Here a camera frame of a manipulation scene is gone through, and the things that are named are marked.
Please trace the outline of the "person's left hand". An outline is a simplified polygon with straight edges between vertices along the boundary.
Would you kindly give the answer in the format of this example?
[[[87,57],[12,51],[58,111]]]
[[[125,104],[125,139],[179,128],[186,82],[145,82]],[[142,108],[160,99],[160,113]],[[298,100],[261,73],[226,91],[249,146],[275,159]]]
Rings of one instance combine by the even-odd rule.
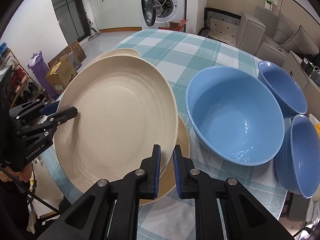
[[[8,171],[13,177],[16,177],[20,181],[27,183],[31,178],[33,168],[32,164],[28,164],[21,172],[14,172],[10,167],[6,167],[5,170]],[[0,178],[3,182],[12,181],[12,179],[2,171],[0,172]]]

